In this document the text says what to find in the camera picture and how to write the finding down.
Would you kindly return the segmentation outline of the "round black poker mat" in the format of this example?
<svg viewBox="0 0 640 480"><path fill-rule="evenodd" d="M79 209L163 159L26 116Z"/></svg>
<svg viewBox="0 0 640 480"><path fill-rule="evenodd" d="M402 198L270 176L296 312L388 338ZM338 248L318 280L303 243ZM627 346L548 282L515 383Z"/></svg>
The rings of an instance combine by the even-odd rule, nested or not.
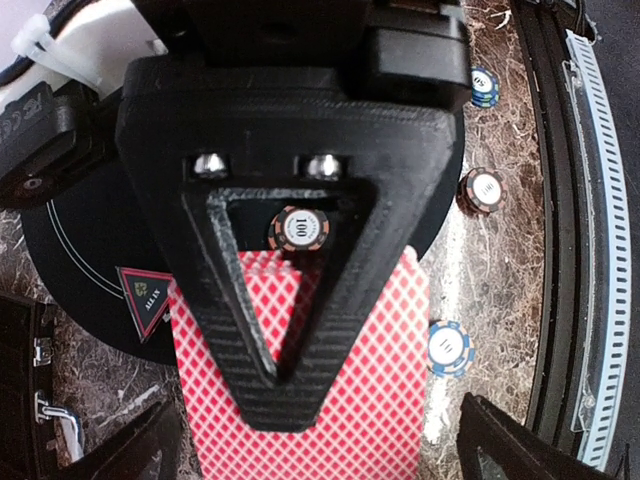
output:
<svg viewBox="0 0 640 480"><path fill-rule="evenodd" d="M408 244L422 259L453 201L462 169L464 114L456 114L457 139L444 178L416 224ZM271 250L271 221L286 200L232 203L229 219L239 252ZM170 272L121 163L100 168L45 206L21 213L28 251L56 303L84 330L134 357L176 366L171 326L161 322L144 344L124 299L117 267Z"/></svg>

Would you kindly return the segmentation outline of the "red triangular all-in marker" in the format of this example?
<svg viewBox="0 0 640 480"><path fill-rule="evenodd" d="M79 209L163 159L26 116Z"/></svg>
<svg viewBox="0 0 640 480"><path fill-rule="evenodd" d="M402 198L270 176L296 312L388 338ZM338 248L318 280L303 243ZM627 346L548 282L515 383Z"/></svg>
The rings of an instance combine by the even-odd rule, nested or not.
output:
<svg viewBox="0 0 640 480"><path fill-rule="evenodd" d="M161 323L170 321L168 288L170 273L117 267L124 299L139 340L145 344Z"/></svg>

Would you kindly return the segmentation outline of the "brown chip mat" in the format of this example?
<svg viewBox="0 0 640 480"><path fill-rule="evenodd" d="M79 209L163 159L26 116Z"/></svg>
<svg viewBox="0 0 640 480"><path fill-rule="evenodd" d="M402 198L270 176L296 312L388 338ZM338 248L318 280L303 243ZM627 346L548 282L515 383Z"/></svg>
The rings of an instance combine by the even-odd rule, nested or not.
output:
<svg viewBox="0 0 640 480"><path fill-rule="evenodd" d="M329 233L330 222L324 212L286 206L270 222L267 241L272 250L317 251Z"/></svg>

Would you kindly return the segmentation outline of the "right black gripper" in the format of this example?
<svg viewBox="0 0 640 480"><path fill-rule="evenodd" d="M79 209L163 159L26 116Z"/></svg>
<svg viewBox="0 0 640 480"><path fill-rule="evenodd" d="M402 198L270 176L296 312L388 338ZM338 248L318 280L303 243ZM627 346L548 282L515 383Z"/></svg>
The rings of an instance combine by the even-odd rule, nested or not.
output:
<svg viewBox="0 0 640 480"><path fill-rule="evenodd" d="M459 1L137 1L173 55L223 68L326 68L359 98L456 112L471 98Z"/></svg>

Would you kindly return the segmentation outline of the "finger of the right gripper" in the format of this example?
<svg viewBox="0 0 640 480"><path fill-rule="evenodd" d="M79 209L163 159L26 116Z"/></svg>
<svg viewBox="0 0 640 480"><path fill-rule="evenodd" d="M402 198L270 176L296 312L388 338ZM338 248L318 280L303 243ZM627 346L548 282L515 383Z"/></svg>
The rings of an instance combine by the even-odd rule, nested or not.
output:
<svg viewBox="0 0 640 480"><path fill-rule="evenodd" d="M417 226L451 195L462 110L351 97L319 67L209 67L167 56L125 74L116 146L162 254L243 420L299 433L324 400ZM233 224L252 215L322 273L274 361Z"/></svg>

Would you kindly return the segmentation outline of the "black poker chip case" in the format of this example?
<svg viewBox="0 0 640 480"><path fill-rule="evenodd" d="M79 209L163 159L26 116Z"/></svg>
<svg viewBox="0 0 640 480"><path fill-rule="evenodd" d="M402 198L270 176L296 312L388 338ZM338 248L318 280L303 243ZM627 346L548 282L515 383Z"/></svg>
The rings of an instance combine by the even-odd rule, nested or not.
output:
<svg viewBox="0 0 640 480"><path fill-rule="evenodd" d="M53 402L56 307L1 296L1 477L46 479L59 470L57 453L84 456L81 421Z"/></svg>

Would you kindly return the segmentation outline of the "blue green chip stack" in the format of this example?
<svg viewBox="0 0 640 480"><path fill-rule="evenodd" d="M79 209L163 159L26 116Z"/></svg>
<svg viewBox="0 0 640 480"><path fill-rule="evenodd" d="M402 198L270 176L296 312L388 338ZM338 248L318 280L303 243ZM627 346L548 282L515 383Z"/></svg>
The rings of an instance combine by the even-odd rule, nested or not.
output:
<svg viewBox="0 0 640 480"><path fill-rule="evenodd" d="M472 99L474 106L493 108L500 97L498 78L484 67L476 66L471 70Z"/></svg>

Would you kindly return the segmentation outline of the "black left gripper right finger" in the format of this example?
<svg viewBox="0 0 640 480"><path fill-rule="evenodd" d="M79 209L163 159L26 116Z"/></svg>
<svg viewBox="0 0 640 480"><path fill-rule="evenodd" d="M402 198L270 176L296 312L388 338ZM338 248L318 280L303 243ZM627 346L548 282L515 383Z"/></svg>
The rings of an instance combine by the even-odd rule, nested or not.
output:
<svg viewBox="0 0 640 480"><path fill-rule="evenodd" d="M458 456L465 479L484 477L480 457L509 479L607 479L609 476L545 443L481 395L460 407Z"/></svg>

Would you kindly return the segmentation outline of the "red-backed card deck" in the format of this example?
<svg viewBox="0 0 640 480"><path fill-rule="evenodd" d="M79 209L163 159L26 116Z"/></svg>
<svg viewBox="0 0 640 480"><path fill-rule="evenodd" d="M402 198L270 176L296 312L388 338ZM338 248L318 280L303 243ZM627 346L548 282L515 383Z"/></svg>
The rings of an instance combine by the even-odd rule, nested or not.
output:
<svg viewBox="0 0 640 480"><path fill-rule="evenodd" d="M241 418L176 283L171 328L189 426L207 479L413 479L427 379L429 285L406 248L323 404L298 434Z"/></svg>

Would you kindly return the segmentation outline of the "brown white chip stack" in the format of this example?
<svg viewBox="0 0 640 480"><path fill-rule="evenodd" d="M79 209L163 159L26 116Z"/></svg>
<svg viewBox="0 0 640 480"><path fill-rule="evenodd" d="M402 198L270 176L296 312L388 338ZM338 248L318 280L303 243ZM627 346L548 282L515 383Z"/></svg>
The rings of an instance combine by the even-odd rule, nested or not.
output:
<svg viewBox="0 0 640 480"><path fill-rule="evenodd" d="M476 167L460 180L459 205L469 213L488 216L502 210L507 202L507 184L497 170Z"/></svg>

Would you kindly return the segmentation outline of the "blue white chip stack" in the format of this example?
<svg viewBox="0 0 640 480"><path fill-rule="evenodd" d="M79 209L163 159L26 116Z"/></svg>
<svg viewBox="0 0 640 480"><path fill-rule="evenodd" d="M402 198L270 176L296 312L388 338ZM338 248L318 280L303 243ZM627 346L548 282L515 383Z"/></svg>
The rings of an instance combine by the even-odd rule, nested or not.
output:
<svg viewBox="0 0 640 480"><path fill-rule="evenodd" d="M474 360L473 340L459 322L440 320L430 326L427 367L434 375L460 378Z"/></svg>

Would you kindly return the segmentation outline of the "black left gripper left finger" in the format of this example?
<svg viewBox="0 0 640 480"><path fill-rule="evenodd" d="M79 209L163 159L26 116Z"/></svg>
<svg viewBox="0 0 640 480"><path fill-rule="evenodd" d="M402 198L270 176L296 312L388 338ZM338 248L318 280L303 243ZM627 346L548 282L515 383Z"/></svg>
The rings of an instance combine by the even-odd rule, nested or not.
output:
<svg viewBox="0 0 640 480"><path fill-rule="evenodd" d="M182 425L175 405L156 402L81 460L61 479L175 479Z"/></svg>

